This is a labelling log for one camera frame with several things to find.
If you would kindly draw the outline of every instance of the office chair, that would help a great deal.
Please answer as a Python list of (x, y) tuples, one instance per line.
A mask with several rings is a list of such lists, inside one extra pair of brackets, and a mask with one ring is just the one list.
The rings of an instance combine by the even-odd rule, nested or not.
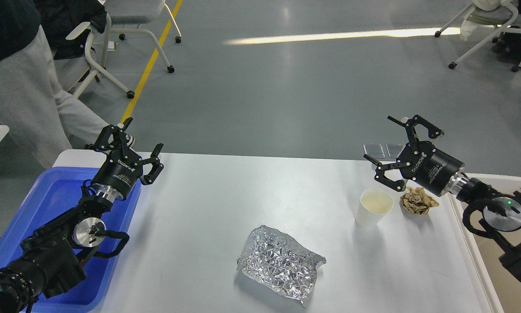
[[(440, 28), (435, 33), (435, 37), (440, 37), (440, 34), (447, 29), (455, 20), (457, 20), (460, 16), (467, 16), (466, 20), (470, 22), (474, 22), (481, 25), (493, 25), (493, 32), (487, 36), (485, 39), (481, 40), (481, 42), (477, 43), (473, 48), (471, 48), (468, 52), (465, 52), (461, 57), (459, 57), (456, 61), (451, 62), (448, 65), (449, 69), (455, 69), (455, 67), (461, 61), (465, 60), (468, 56), (470, 56), (473, 52), (477, 51), (487, 42), (497, 42), (498, 36), (502, 32), (507, 33), (519, 33), (521, 34), (521, 28), (508, 28), (508, 26), (519, 26), (521, 27), (521, 14), (518, 14), (518, 9), (512, 3), (506, 3), (503, 5), (499, 5), (494, 10), (482, 10), (475, 6), (475, 4), (471, 3), (466, 6), (461, 12), (459, 12), (454, 18), (452, 18), (447, 24)], [(513, 72), (517, 72), (521, 69), (521, 62), (518, 65), (514, 65), (511, 70)]]
[[(58, 76), (58, 80), (62, 85), (64, 90), (71, 91), (74, 88), (73, 95), (78, 98), (82, 92), (88, 87), (93, 79), (96, 81), (100, 81), (97, 77), (98, 73), (101, 73), (109, 80), (111, 80), (114, 84), (120, 87), (127, 98), (133, 99), (135, 97), (135, 92), (129, 90), (129, 88), (125, 87), (123, 83), (117, 80), (113, 75), (108, 73), (106, 69), (98, 64), (94, 60), (91, 55), (91, 47), (92, 41), (94, 40), (95, 33), (97, 32), (96, 28), (92, 26), (90, 22), (82, 22), (80, 23), (67, 37), (67, 40), (73, 40), (77, 38), (82, 32), (85, 30), (91, 30), (86, 38), (85, 42), (85, 56), (78, 57), (74, 59), (66, 59), (66, 60), (55, 60), (54, 65), (56, 67), (56, 73)], [(75, 87), (75, 85), (85, 76), (85, 73), (88, 74), (81, 81), (81, 83)]]
[[(104, 6), (106, 12), (108, 12), (108, 16), (106, 17), (105, 39), (102, 48), (102, 66), (106, 65), (107, 41), (111, 32), (119, 32), (120, 40), (125, 39), (125, 33), (143, 33), (149, 36), (153, 41), (153, 44), (156, 46), (158, 53), (167, 67), (168, 73), (173, 73), (175, 71), (174, 67), (167, 60), (166, 54), (160, 46), (156, 36), (150, 30), (145, 30), (140, 27), (142, 24), (150, 23), (157, 19), (165, 9), (169, 12), (171, 20), (179, 34), (175, 37), (175, 42), (181, 42), (181, 32), (179, 32), (179, 28), (171, 14), (171, 10), (165, 4), (165, 0), (110, 0), (106, 1)], [(137, 28), (115, 28), (113, 25), (137, 25)]]

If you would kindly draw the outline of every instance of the aluminum foil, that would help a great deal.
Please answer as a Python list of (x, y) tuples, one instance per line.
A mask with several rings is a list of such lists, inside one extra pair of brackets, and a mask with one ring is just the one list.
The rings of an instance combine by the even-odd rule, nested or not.
[(326, 258), (301, 246), (292, 236), (262, 225), (255, 228), (237, 259), (237, 270), (302, 306)]

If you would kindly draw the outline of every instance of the paper cup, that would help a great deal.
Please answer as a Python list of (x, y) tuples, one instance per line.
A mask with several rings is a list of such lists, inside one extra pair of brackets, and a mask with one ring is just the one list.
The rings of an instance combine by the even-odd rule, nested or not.
[(392, 197), (382, 190), (366, 189), (361, 194), (355, 222), (363, 228), (376, 225), (394, 206)]

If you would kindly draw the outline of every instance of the black jacket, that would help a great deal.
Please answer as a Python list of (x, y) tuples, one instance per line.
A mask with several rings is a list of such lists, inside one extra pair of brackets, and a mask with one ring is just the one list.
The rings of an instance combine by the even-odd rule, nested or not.
[(39, 25), (32, 0), (0, 0), (0, 61), (27, 47)]
[(65, 37), (81, 22), (89, 21), (100, 32), (106, 26), (106, 10), (98, 0), (33, 0), (40, 13), (42, 28), (50, 47), (56, 48), (54, 59), (78, 57), (84, 53), (88, 31), (75, 40)]

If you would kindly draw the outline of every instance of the gray floor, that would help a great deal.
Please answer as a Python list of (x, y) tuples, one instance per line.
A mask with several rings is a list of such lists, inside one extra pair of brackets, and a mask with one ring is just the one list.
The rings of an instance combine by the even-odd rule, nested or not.
[[(168, 0), (173, 9), (176, 0)], [(368, 37), (271, 44), (227, 40), (296, 34), (440, 28), (466, 1), (183, 0), (183, 42), (164, 44), (175, 73), (155, 63), (130, 133), (136, 149), (158, 142), (172, 153), (362, 159), (364, 143), (405, 143), (386, 119), (419, 114), (441, 127), (434, 141), (469, 173), (521, 176), (521, 71), (485, 46), (455, 70), (448, 63), (475, 45), (459, 36)], [(161, 34), (167, 14), (145, 27)], [(135, 89), (151, 56), (147, 38), (128, 34), (108, 70)], [(110, 123), (128, 99), (102, 79), (80, 98)], [(421, 139), (426, 133), (420, 131)], [(6, 138), (0, 144), (0, 233), (42, 172)]]

